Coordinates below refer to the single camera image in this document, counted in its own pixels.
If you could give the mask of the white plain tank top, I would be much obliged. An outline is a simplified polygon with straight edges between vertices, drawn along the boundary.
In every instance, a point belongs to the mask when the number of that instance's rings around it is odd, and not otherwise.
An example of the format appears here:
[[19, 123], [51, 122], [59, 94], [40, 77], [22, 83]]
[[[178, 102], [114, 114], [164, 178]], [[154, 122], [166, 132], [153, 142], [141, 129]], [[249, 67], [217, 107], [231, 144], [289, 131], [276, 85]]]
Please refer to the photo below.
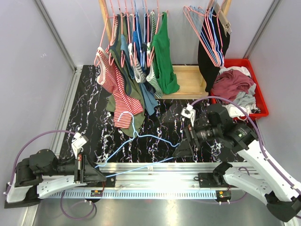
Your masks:
[[233, 118], [233, 119], [237, 118], [238, 120], [241, 120], [241, 121], [246, 120], [245, 114], [241, 110], [239, 110], [236, 106], [234, 106], [233, 104], [228, 104], [228, 105], [225, 105], [224, 107], [227, 109], [228, 114], [231, 118]]

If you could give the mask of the maroon tank top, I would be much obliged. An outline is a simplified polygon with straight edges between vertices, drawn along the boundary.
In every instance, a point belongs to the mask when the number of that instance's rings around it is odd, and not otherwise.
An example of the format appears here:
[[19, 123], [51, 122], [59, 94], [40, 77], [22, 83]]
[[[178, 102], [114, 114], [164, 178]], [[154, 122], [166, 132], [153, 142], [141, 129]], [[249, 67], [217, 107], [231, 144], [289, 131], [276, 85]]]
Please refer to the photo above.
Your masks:
[[239, 92], [248, 93], [254, 81], [238, 70], [231, 69], [217, 76], [211, 92], [217, 96], [234, 101]]

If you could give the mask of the grey tank top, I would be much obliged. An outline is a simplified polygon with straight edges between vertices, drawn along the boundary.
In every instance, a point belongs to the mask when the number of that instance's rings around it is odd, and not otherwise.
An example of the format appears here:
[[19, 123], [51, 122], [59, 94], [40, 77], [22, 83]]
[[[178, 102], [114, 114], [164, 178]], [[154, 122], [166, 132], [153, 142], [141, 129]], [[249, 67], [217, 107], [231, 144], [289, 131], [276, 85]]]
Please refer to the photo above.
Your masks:
[[255, 89], [256, 84], [254, 83], [248, 92], [239, 92], [233, 101], [237, 105], [239, 105], [242, 108], [245, 108], [247, 113], [255, 113], [260, 111], [260, 109], [256, 105], [256, 99], [255, 99]]

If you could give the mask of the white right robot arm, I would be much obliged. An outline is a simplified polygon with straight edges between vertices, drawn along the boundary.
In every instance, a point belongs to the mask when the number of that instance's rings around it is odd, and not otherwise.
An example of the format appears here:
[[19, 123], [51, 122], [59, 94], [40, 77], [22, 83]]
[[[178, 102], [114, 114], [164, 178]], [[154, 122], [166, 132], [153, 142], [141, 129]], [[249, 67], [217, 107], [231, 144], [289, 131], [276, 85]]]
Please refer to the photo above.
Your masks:
[[251, 164], [264, 179], [260, 181], [228, 162], [222, 162], [212, 172], [209, 181], [218, 187], [237, 187], [266, 205], [278, 220], [289, 222], [301, 210], [301, 184], [288, 174], [268, 153], [259, 135], [245, 124], [237, 124], [221, 104], [206, 109], [209, 124], [199, 125], [192, 105], [183, 108], [182, 116], [190, 119], [184, 129], [184, 138], [173, 153], [174, 158], [190, 157], [194, 149], [209, 140], [218, 139], [230, 151], [237, 153]]

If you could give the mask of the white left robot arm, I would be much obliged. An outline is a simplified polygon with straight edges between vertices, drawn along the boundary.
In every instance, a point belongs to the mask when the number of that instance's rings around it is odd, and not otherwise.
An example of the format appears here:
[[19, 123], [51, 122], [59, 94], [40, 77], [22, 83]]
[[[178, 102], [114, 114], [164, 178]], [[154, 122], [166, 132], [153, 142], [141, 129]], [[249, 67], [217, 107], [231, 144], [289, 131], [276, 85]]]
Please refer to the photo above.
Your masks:
[[42, 149], [17, 163], [12, 176], [6, 186], [5, 209], [34, 206], [63, 190], [96, 187], [107, 180], [85, 154], [60, 161], [49, 149]]

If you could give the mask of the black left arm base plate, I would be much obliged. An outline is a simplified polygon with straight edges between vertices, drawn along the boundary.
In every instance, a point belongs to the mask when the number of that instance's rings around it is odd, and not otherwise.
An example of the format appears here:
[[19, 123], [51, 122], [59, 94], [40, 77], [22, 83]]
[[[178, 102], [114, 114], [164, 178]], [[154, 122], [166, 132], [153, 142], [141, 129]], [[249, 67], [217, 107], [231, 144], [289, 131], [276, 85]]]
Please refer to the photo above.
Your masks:
[[115, 173], [103, 172], [106, 177], [105, 187], [114, 188], [116, 184], [116, 176]]

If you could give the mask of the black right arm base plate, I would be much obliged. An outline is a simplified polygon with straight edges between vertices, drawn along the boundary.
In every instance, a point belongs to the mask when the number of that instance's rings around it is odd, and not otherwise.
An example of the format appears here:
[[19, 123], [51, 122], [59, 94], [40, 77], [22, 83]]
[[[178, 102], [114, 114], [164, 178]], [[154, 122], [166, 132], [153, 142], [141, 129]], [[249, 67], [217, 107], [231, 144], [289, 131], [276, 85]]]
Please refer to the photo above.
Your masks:
[[213, 173], [198, 173], [198, 183], [200, 188], [226, 188], [228, 185], [224, 182], [218, 183], [213, 177]]

